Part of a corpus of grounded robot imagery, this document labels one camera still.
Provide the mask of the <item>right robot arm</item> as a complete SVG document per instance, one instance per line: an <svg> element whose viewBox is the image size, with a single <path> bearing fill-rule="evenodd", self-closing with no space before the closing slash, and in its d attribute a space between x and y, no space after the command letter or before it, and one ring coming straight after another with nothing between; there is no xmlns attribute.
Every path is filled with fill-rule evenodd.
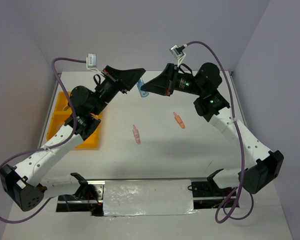
<svg viewBox="0 0 300 240"><path fill-rule="evenodd" d="M233 116L233 108L218 91L221 83L220 70L213 63L204 63L195 75L180 73L176 65L169 63L160 75L142 85L141 90L168 97L175 91L196 95L193 104L197 114L218 129L244 157L244 173L241 169L215 171L208 177L208 192L218 196L225 188L242 187L254 195L279 175L284 156L261 143Z"/></svg>

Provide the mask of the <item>masking tape roll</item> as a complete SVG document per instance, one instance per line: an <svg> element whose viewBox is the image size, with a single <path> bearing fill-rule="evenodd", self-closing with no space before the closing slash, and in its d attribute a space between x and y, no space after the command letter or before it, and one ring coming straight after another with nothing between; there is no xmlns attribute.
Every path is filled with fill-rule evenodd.
<svg viewBox="0 0 300 240"><path fill-rule="evenodd" d="M68 110L70 107L67 105L67 106L65 106L63 109L62 109L62 111L63 112L65 112L66 110Z"/></svg>

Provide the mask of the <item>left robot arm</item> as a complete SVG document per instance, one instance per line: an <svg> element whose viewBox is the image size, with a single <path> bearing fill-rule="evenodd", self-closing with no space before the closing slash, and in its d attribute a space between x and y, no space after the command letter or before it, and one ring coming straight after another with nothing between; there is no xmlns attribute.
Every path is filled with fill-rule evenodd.
<svg viewBox="0 0 300 240"><path fill-rule="evenodd" d="M127 94L145 72L144 68L118 70L106 66L99 73L104 79L96 83L94 90L79 85L69 93L71 115L53 137L15 166L5 164L0 168L4 191L23 212L32 210L44 199L72 195L81 200L93 190L76 172L66 179L45 180L44 177L68 152L96 131L101 123L97 116L119 92Z"/></svg>

